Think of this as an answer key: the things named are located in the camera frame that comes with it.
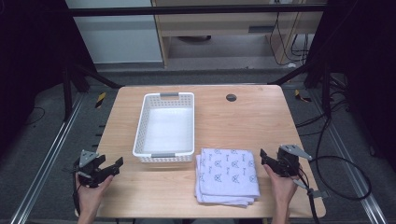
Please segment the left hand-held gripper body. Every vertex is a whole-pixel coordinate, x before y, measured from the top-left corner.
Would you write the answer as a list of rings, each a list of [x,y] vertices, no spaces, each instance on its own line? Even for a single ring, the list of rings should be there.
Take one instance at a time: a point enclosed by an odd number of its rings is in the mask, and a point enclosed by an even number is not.
[[[102,178],[102,169],[99,166],[99,170],[93,169],[92,161],[101,156],[97,152],[92,152],[88,150],[82,150],[80,156],[74,163],[73,172],[78,175],[79,182],[84,186],[89,186],[91,188],[97,188],[105,178]]]

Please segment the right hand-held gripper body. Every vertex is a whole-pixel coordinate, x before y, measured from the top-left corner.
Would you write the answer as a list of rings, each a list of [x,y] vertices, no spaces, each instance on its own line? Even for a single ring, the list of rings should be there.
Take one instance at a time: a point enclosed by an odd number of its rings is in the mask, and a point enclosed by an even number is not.
[[[277,152],[276,173],[282,177],[299,174],[299,158],[312,161],[311,155],[297,145],[281,145]]]

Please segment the person's right hand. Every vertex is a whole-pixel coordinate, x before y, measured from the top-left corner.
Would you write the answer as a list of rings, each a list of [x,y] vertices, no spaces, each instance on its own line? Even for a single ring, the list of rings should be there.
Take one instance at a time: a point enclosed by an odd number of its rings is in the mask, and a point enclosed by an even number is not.
[[[264,164],[263,168],[271,179],[272,193],[276,205],[275,211],[278,214],[287,214],[289,212],[290,202],[297,190],[297,185],[294,181],[298,180],[298,177],[281,177],[267,164]]]

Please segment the person's left hand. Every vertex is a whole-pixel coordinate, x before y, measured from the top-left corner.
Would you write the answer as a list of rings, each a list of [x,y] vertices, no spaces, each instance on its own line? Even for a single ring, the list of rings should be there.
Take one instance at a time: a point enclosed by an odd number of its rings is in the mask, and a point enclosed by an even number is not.
[[[95,217],[102,198],[113,180],[113,175],[108,176],[97,188],[89,188],[79,182],[76,175],[76,187],[78,192],[78,204],[80,217]]]

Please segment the folded white patterned towel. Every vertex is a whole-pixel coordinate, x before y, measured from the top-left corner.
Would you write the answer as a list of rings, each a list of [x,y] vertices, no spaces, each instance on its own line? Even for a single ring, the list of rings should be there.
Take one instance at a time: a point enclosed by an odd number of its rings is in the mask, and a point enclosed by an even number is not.
[[[199,203],[247,207],[260,196],[250,150],[203,148],[196,156],[195,197]]]

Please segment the yellow black tape strip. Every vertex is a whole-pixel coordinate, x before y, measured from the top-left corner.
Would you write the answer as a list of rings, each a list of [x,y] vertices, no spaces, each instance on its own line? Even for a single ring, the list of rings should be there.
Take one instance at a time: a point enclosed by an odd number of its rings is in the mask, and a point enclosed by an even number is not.
[[[307,102],[307,103],[312,102],[311,98],[303,97],[299,90],[295,90],[294,91],[294,97],[295,97],[295,99],[298,99],[298,100],[303,101],[303,102]]]
[[[106,98],[106,92],[101,92],[97,98],[94,108],[100,108]]]

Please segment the white plastic basket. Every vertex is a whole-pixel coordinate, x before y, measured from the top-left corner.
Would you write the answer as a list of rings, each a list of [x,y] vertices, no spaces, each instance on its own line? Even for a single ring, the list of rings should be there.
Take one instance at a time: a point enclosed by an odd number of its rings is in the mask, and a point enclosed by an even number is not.
[[[133,155],[141,162],[190,162],[195,150],[192,92],[148,93],[143,98]]]

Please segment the black metal stand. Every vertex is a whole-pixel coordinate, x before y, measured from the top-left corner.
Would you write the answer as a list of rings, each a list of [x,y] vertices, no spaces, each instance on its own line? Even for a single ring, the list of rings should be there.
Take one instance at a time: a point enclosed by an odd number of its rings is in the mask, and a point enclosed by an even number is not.
[[[62,74],[64,88],[64,121],[69,120],[73,112],[71,85],[74,85],[78,92],[87,92],[90,89],[90,84],[85,76],[92,77],[111,89],[121,88],[121,84],[117,84],[101,76],[97,71],[93,71],[81,64],[70,63],[64,68]]]
[[[321,81],[321,108],[326,117],[331,117],[331,106],[330,106],[330,79],[331,79],[331,68],[325,60],[312,60],[304,65],[292,70],[285,76],[269,82],[269,85],[283,85],[288,80],[297,77],[302,73],[307,73],[304,85],[310,89],[318,85]]]

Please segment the black curtain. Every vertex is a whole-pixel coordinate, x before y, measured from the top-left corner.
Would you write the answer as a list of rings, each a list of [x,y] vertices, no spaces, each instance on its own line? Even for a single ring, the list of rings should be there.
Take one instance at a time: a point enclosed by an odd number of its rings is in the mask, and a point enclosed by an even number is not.
[[[75,20],[52,13],[67,8],[65,0],[0,0],[0,158],[67,65],[95,69]]]
[[[309,56],[324,49],[331,71],[347,77],[348,97],[375,152],[396,174],[396,0],[327,0]]]

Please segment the white cabinet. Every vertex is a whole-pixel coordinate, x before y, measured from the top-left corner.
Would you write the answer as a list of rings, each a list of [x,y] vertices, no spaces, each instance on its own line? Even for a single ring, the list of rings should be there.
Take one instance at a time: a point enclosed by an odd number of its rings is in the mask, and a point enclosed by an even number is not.
[[[65,0],[70,9],[151,7],[150,0]],[[95,64],[161,63],[154,17],[75,17],[75,22]]]

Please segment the light wooden desk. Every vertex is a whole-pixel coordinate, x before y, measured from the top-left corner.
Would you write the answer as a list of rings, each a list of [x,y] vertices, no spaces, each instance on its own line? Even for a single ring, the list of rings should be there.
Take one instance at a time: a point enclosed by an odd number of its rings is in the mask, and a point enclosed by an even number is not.
[[[150,0],[155,7],[325,4],[327,0]],[[277,63],[291,59],[293,38],[313,35],[322,13],[267,12],[157,15],[159,36],[266,35]]]

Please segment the metal floor rail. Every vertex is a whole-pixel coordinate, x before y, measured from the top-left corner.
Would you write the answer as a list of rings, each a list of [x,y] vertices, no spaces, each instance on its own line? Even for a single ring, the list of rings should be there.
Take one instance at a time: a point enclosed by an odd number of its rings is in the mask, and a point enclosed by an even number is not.
[[[363,171],[360,171],[357,165],[353,162],[339,132],[337,131],[335,125],[332,124],[331,114],[332,111],[329,111],[328,115],[325,115],[322,118],[324,121],[324,126],[320,131],[318,143],[315,149],[317,172],[319,172],[318,154],[322,142],[322,136],[325,132],[328,132],[332,142],[332,148],[336,153],[334,159],[340,160],[342,162],[342,167],[346,172],[346,176],[348,177],[354,192],[357,194],[357,202],[361,203],[370,222],[372,224],[389,224],[377,200],[375,199],[375,196],[372,194],[372,188],[369,186],[367,179],[364,177]]]
[[[23,200],[13,214],[9,224],[25,224],[41,190],[43,189],[44,184],[48,179],[53,164],[55,163],[64,145],[64,141],[76,120],[84,98],[84,93],[78,93],[76,95],[76,99],[72,104],[72,110],[69,117],[62,123],[62,126],[57,132],[57,135],[55,136],[53,142],[51,143],[49,151],[45,159],[42,161],[30,188],[27,190],[25,196],[23,197]]]

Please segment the black horizontal frame bar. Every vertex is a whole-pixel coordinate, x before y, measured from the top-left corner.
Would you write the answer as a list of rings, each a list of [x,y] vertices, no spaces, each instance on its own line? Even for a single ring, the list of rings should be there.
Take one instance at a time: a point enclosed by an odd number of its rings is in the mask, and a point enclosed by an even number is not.
[[[73,17],[90,16],[141,16],[141,15],[184,15],[184,14],[227,14],[267,12],[317,12],[325,11],[326,4],[301,5],[228,5],[228,6],[179,6],[179,7],[112,7],[73,8],[64,14]]]

